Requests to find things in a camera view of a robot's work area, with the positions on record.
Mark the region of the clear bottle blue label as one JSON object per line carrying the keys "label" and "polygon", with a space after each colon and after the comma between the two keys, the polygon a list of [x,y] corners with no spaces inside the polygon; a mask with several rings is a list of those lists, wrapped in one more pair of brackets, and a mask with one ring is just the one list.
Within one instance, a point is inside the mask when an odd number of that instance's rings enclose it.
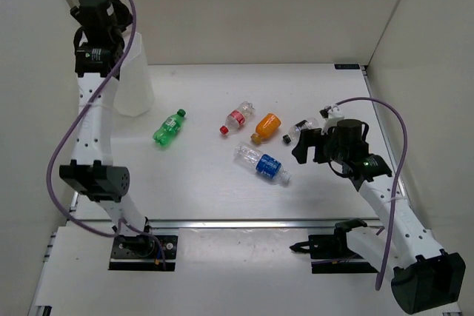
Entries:
{"label": "clear bottle blue label", "polygon": [[290,182],[291,174],[280,161],[244,142],[236,146],[234,161],[273,184],[286,186]]}

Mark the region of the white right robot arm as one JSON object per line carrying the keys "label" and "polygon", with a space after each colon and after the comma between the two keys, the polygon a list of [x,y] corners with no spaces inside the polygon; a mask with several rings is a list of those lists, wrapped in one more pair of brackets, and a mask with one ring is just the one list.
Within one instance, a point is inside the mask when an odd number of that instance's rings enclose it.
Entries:
{"label": "white right robot arm", "polygon": [[345,259],[357,255],[384,272],[397,304],[409,315],[455,303],[460,295],[466,264],[457,252],[447,252],[430,234],[393,186],[392,171],[372,154],[363,121],[342,119],[328,130],[301,128],[292,154],[299,164],[315,149],[314,162],[339,164],[347,178],[371,206],[391,238],[389,259],[383,263],[385,244],[359,218],[338,222],[331,235],[310,235],[293,245],[294,252],[314,259]]}

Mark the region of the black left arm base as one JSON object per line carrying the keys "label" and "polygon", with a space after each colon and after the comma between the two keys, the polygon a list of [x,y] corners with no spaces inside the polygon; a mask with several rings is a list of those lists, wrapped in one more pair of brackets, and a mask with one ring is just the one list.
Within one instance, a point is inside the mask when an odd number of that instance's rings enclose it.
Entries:
{"label": "black left arm base", "polygon": [[153,230],[164,251],[150,237],[119,235],[113,240],[108,269],[127,272],[174,272],[178,251],[178,230]]}

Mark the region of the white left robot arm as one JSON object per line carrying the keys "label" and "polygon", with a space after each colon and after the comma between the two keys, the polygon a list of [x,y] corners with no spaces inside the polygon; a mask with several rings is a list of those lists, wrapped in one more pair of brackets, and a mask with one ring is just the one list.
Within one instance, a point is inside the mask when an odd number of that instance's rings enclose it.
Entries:
{"label": "white left robot arm", "polygon": [[70,163],[60,166],[60,178],[77,193],[99,205],[114,228],[130,239],[139,257],[152,254],[155,238],[140,231],[147,219],[128,194],[130,172],[113,163],[111,132],[113,102],[120,74],[111,70],[124,54],[122,33],[133,17],[120,0],[79,0],[70,11],[80,24],[73,41],[79,85],[79,119]]}

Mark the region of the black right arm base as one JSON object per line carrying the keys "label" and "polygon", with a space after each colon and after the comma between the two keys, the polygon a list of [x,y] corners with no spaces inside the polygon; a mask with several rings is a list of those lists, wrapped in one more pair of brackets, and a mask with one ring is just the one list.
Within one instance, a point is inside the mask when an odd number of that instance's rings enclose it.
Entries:
{"label": "black right arm base", "polygon": [[313,275],[375,274],[376,269],[347,245],[348,233],[362,227],[368,225],[360,218],[338,222],[332,234],[308,235],[306,241],[293,244],[290,250],[310,256]]}

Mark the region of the green plastic soda bottle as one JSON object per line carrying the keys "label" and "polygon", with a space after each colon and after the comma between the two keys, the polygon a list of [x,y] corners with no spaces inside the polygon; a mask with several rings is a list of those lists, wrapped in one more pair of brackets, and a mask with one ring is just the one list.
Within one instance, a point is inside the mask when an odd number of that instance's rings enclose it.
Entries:
{"label": "green plastic soda bottle", "polygon": [[179,109],[175,114],[170,115],[162,125],[154,132],[153,140],[160,147],[168,147],[177,136],[184,123],[186,111]]}

